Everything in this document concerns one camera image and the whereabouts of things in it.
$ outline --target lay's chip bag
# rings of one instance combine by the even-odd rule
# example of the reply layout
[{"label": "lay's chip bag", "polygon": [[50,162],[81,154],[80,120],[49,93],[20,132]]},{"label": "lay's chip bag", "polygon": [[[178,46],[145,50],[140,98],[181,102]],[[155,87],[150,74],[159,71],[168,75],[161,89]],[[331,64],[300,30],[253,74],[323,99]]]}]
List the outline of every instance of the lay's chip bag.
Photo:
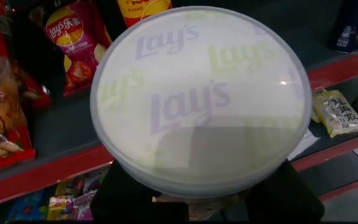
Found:
[{"label": "lay's chip bag", "polygon": [[30,19],[65,54],[65,95],[91,86],[111,39],[92,0],[50,2],[32,10]]}]

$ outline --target lay's logo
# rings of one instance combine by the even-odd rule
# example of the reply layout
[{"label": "lay's logo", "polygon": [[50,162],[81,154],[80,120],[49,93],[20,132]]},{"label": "lay's logo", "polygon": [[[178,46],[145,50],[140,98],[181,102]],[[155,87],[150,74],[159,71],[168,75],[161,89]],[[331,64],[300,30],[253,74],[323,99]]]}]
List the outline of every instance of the lay's logo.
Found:
[{"label": "lay's logo", "polygon": [[49,37],[58,45],[74,44],[83,35],[81,19],[67,7],[55,11],[49,17],[45,28]]}]

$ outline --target round plastic container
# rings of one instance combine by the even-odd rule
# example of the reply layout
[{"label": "round plastic container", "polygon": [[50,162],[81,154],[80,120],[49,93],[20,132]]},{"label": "round plastic container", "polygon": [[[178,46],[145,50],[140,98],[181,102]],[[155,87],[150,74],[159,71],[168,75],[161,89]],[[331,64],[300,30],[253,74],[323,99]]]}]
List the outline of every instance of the round plastic container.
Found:
[{"label": "round plastic container", "polygon": [[266,178],[306,132],[305,69],[273,31],[215,7],[181,7],[121,34],[99,64],[91,114],[133,178],[217,197]]}]

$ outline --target red shelf edge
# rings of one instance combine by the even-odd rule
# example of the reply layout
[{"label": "red shelf edge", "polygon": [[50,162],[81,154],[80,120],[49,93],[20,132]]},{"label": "red shelf edge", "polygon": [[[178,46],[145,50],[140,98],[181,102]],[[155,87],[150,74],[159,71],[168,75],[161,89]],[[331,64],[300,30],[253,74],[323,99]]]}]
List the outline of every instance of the red shelf edge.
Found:
[{"label": "red shelf edge", "polygon": [[333,197],[339,196],[343,193],[346,193],[348,191],[354,190],[356,188],[358,188],[358,181],[355,181],[351,184],[348,184],[348,185],[338,188],[336,190],[332,190],[330,192],[322,194],[318,198],[320,199],[320,201],[325,201],[325,200],[331,199]]},{"label": "red shelf edge", "polygon": [[0,181],[0,203],[104,167],[113,160],[113,156],[104,146],[97,146],[6,178]]},{"label": "red shelf edge", "polygon": [[326,88],[358,76],[358,54],[308,72],[312,90]]},{"label": "red shelf edge", "polygon": [[341,156],[358,148],[358,137],[346,142],[329,147],[305,158],[292,162],[292,166],[298,171],[318,165],[322,162]]}]

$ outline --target blue can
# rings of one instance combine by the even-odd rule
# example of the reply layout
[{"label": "blue can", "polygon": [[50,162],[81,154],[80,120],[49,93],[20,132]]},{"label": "blue can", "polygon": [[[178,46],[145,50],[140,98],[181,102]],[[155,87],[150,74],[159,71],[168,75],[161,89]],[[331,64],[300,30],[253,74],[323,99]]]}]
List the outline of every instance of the blue can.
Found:
[{"label": "blue can", "polygon": [[358,0],[345,0],[333,30],[331,45],[340,52],[358,49]]}]

